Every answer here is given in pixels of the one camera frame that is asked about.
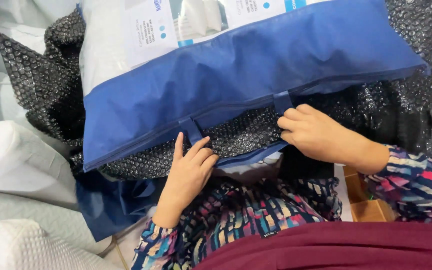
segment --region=patterned sleeve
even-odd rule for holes
[[[387,166],[365,181],[375,197],[389,203],[400,220],[432,223],[432,159],[389,146]]]
[[[131,270],[171,269],[171,256],[175,253],[177,237],[177,228],[161,228],[150,219],[135,249]]]

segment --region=maroon fabric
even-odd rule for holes
[[[240,238],[194,269],[432,270],[432,224],[310,223],[268,238]]]

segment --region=multicolored patterned shirt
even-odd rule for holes
[[[432,223],[432,159],[388,146],[387,166],[365,176],[369,190],[388,202],[402,221]],[[277,232],[303,224],[338,221],[334,187],[339,180],[270,180],[242,186],[227,181],[200,194],[176,228],[151,220],[135,249],[133,270],[188,270],[219,247],[244,236]]]

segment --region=hand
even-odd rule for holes
[[[284,129],[281,138],[309,158],[349,165],[368,175],[381,171],[388,162],[389,150],[384,145],[341,126],[307,104],[289,108],[277,123]]]
[[[209,137],[203,138],[183,156],[183,133],[177,135],[173,164],[159,197],[154,224],[163,228],[175,227],[183,210],[195,199],[208,182],[219,156],[203,148]]]

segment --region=zipper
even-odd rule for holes
[[[378,77],[389,75],[389,74],[397,74],[398,72],[401,72],[401,71],[406,71],[406,72],[409,72],[410,74],[413,74],[416,70],[424,68],[424,67],[425,67],[425,65],[421,64],[421,65],[413,66],[410,68],[403,68],[403,69],[390,70],[390,71],[381,71],[381,72],[373,72],[373,73],[357,74],[357,75],[342,75],[342,76],[326,77],[326,78],[323,78],[320,80],[316,80],[316,81],[307,83],[305,85],[301,85],[301,86],[293,88],[291,90],[288,90],[288,93],[293,94],[293,93],[300,92],[300,91],[303,91],[306,89],[310,89],[310,88],[313,88],[316,85],[319,85],[321,83],[362,80],[362,79],[370,80],[372,78],[375,78],[374,80],[376,80]],[[263,96],[263,97],[260,97],[260,98],[254,99],[254,100],[250,100],[247,102],[239,102],[239,103],[233,103],[233,104],[215,103],[209,107],[206,107],[204,109],[199,110],[198,112],[190,114],[189,117],[191,117],[193,120],[197,121],[198,118],[204,117],[207,114],[212,113],[212,111],[216,108],[218,108],[218,109],[220,109],[220,108],[240,108],[240,107],[245,107],[248,109],[252,108],[252,107],[260,108],[261,106],[268,104],[269,101],[273,101],[273,95],[266,95],[266,96]],[[157,129],[157,130],[153,130],[152,132],[146,133],[145,135],[141,136],[139,139],[133,140],[133,141],[129,142],[127,145],[119,147],[118,149],[112,151],[109,154],[106,154],[104,156],[101,156],[101,157],[93,160],[93,161],[85,163],[83,166],[85,171],[90,171],[92,169],[96,169],[101,165],[104,165],[106,163],[110,163],[114,160],[117,160],[117,159],[120,159],[120,158],[123,158],[125,156],[130,155],[130,152],[132,152],[132,150],[136,147],[136,145],[147,143],[148,141],[150,141],[154,137],[158,137],[161,134],[164,134],[164,133],[170,131],[171,129],[177,128],[179,126],[178,121],[181,119],[175,120],[172,124],[166,125],[165,128],[163,128],[163,129]]]

